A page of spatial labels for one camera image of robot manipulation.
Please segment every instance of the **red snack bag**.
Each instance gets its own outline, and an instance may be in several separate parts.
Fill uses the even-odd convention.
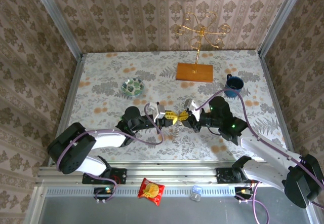
[[[146,199],[149,199],[150,201],[154,202],[158,206],[160,205],[164,188],[165,188],[164,185],[156,184],[144,178],[137,197],[138,198],[145,197]]]

